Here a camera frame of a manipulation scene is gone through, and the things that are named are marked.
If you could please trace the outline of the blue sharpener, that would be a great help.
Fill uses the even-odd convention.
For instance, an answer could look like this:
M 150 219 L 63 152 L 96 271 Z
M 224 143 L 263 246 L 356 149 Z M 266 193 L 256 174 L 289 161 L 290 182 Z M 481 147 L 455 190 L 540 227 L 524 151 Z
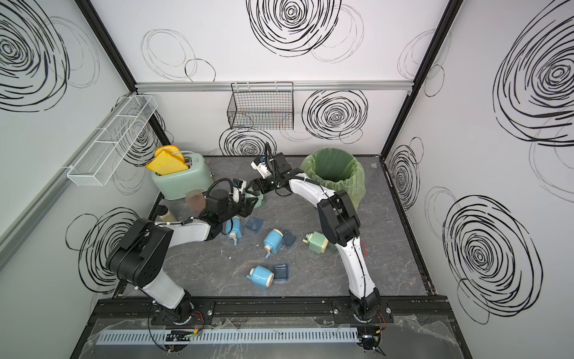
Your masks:
M 263 266 L 257 266 L 250 270 L 246 278 L 251 281 L 256 287 L 267 290 L 274 280 L 274 273 L 272 270 Z
M 233 241 L 234 245 L 238 245 L 239 239 L 243 236 L 242 232 L 242 223 L 238 216 L 234 216 L 226 222 L 224 234 L 228 239 Z
M 266 258 L 272 254 L 278 254 L 283 246 L 283 233 L 278 229 L 273 229 L 264 240 L 264 249 L 266 251 Z

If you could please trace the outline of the green cream pencil sharpener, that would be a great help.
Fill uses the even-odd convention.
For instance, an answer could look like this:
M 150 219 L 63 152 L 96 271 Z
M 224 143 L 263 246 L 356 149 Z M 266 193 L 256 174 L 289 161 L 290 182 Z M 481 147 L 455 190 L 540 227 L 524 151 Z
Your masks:
M 310 251 L 317 254 L 324 254 L 329 243 L 327 237 L 317 231 L 308 233 L 303 242 L 309 246 Z

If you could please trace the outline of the clear pink shavings tray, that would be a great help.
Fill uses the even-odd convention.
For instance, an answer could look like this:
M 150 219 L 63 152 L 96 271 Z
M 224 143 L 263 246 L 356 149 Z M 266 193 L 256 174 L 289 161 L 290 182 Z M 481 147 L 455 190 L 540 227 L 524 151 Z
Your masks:
M 365 242 L 361 241 L 360 245 L 361 245 L 361 252 L 362 252 L 363 257 L 367 257 L 368 251 L 367 251 Z

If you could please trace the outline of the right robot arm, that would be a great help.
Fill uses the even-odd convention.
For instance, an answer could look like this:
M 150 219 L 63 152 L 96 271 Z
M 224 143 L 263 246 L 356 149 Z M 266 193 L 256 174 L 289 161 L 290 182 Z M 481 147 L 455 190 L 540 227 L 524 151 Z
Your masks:
M 376 317 L 381 296 L 363 257 L 360 219 L 347 192 L 333 191 L 320 185 L 299 168 L 292 168 L 282 153 L 257 156 L 251 167 L 259 173 L 259 178 L 250 181 L 249 189 L 266 194 L 286 188 L 317 209 L 322 234 L 342 258 L 354 316 L 363 323 Z

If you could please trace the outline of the yellow green pencil sharpener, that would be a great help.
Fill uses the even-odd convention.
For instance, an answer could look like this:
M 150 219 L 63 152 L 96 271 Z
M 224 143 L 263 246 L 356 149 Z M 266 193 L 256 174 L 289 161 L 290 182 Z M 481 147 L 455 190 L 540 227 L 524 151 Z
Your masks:
M 260 206 L 262 206 L 264 201 L 265 201 L 265 195 L 264 194 L 257 195 L 257 202 L 254 205 L 254 209 L 257 209 Z

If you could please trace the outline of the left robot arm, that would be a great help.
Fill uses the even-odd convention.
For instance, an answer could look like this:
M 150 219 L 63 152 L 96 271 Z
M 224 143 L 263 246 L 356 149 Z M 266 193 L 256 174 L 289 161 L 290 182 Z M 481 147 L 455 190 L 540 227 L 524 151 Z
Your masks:
M 221 233 L 235 237 L 238 226 L 233 221 L 250 215 L 259 200 L 224 190 L 206 191 L 202 197 L 205 204 L 197 217 L 176 222 L 139 218 L 106 258 L 106 268 L 113 275 L 153 299 L 176 325 L 188 323 L 195 310 L 189 292 L 164 270 L 168 250 L 209 241 Z

